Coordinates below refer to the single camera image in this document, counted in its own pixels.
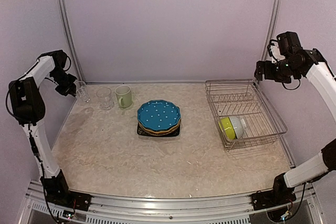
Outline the clear glass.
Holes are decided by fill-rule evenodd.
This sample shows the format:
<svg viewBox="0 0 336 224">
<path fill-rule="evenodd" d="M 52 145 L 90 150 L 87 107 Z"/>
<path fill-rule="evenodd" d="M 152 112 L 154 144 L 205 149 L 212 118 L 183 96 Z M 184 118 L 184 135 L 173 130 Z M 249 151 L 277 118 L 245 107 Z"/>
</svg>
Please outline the clear glass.
<svg viewBox="0 0 336 224">
<path fill-rule="evenodd" d="M 87 90 L 87 85 L 84 81 L 76 81 L 76 94 L 77 99 L 79 99 L 82 102 L 89 102 L 90 101 L 90 95 Z"/>
<path fill-rule="evenodd" d="M 113 107 L 112 91 L 110 88 L 100 88 L 96 92 L 102 110 L 109 110 Z"/>
</svg>

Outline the white patterned bowl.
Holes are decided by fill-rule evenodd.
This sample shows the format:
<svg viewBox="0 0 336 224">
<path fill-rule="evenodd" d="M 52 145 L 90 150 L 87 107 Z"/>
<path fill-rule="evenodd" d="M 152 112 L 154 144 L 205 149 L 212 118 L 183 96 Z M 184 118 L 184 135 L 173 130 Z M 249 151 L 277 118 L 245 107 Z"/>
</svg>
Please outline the white patterned bowl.
<svg viewBox="0 0 336 224">
<path fill-rule="evenodd" d="M 229 116 L 228 118 L 231 123 L 231 126 L 227 130 L 228 138 L 230 140 L 242 138 L 245 133 L 245 129 L 247 128 L 246 121 L 238 116 Z"/>
</svg>

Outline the pale green mug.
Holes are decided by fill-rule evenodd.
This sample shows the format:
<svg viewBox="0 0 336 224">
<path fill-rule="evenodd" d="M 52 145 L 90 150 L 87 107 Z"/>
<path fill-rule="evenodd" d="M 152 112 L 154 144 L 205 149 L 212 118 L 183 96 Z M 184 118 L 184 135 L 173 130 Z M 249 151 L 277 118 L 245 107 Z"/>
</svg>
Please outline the pale green mug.
<svg viewBox="0 0 336 224">
<path fill-rule="evenodd" d="M 132 105 L 132 91 L 128 85 L 121 85 L 115 89 L 117 102 L 120 108 L 126 109 Z"/>
</svg>

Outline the black square floral plate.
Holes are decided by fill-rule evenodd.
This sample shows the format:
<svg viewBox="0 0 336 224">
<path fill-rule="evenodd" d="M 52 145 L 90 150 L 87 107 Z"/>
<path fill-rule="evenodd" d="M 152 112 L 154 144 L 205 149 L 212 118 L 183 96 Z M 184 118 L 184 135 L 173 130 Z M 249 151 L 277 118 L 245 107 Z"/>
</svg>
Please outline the black square floral plate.
<svg viewBox="0 0 336 224">
<path fill-rule="evenodd" d="M 178 136 L 180 134 L 180 129 L 181 129 L 181 125 L 179 125 L 176 129 L 174 129 L 173 131 L 170 131 L 168 133 L 157 134 L 157 133 L 150 133 L 150 132 L 144 130 L 141 127 L 141 124 L 138 123 L 136 132 L 137 132 L 138 135 L 141 135 L 141 136 L 150 136 L 150 137 L 176 137 L 176 136 Z"/>
</svg>

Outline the blue polka dot plate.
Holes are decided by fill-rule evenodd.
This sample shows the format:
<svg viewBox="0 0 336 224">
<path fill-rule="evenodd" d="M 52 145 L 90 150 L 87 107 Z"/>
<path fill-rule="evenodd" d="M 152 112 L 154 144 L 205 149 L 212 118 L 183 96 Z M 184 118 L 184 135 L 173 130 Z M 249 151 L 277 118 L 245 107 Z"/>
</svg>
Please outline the blue polka dot plate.
<svg viewBox="0 0 336 224">
<path fill-rule="evenodd" d="M 151 100 L 137 110 L 138 122 L 153 132 L 168 131 L 181 123 L 180 108 L 166 100 Z"/>
</svg>

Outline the orange polka dot plate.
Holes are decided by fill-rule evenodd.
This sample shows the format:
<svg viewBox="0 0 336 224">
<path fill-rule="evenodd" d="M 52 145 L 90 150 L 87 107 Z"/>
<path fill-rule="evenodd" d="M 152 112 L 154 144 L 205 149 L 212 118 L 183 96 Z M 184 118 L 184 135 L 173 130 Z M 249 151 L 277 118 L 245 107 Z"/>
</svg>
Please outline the orange polka dot plate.
<svg viewBox="0 0 336 224">
<path fill-rule="evenodd" d="M 180 124 L 181 124 L 181 119 L 179 119 L 179 121 L 177 122 L 175 126 L 170 127 L 168 130 L 155 131 L 155 130 L 145 128 L 140 122 L 138 122 L 138 125 L 142 130 L 152 135 L 167 135 L 175 131 L 180 126 Z"/>
</svg>

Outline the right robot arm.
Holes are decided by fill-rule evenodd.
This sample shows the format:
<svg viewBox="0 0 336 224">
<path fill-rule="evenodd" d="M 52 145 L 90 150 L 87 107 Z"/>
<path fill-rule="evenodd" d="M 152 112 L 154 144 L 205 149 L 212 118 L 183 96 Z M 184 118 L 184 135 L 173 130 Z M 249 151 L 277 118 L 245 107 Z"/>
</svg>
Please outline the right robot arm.
<svg viewBox="0 0 336 224">
<path fill-rule="evenodd" d="M 329 113 L 329 119 L 335 119 L 335 74 L 321 52 L 316 48 L 304 49 L 298 34 L 293 31 L 281 33 L 270 40 L 267 50 L 271 59 L 256 63 L 255 79 L 282 85 L 306 79 L 318 102 L 313 103 L 308 98 L 303 101 L 308 102 L 314 112 L 323 105 L 322 111 Z M 318 180 L 334 170 L 335 140 L 332 140 L 312 158 L 276 176 L 271 190 L 254 193 L 254 207 L 259 209 L 289 203 L 296 198 L 295 187 Z"/>
</svg>

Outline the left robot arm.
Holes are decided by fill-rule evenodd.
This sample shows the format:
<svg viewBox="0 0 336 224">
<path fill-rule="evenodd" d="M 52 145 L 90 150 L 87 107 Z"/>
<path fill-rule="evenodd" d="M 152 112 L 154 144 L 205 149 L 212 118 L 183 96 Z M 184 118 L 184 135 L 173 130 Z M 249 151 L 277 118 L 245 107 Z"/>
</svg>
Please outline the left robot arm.
<svg viewBox="0 0 336 224">
<path fill-rule="evenodd" d="M 46 107 L 39 86 L 50 77 L 59 94 L 75 97 L 77 78 L 67 72 L 69 59 L 63 50 L 40 55 L 21 77 L 9 83 L 6 95 L 6 109 L 23 127 L 38 164 L 45 200 L 64 206 L 72 204 L 74 195 L 51 153 L 44 125 Z"/>
</svg>

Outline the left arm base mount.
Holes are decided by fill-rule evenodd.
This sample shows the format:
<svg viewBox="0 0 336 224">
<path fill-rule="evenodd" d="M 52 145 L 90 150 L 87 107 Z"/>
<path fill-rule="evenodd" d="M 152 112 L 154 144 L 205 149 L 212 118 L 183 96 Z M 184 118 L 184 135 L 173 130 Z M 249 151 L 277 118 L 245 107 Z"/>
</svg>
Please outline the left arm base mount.
<svg viewBox="0 0 336 224">
<path fill-rule="evenodd" d="M 92 196 L 90 194 L 80 193 L 76 191 L 68 191 L 65 193 L 47 193 L 46 199 L 48 202 L 55 205 L 75 210 L 88 211 L 91 204 Z"/>
</svg>

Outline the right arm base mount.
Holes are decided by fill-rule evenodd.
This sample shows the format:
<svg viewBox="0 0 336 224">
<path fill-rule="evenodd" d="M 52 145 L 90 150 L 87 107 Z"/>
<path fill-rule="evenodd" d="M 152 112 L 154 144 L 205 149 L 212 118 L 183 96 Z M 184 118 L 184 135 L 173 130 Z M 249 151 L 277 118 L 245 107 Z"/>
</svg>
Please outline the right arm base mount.
<svg viewBox="0 0 336 224">
<path fill-rule="evenodd" d="M 257 191 L 251 195 L 254 211 L 280 206 L 296 199 L 294 193 L 275 196 L 273 190 Z"/>
</svg>

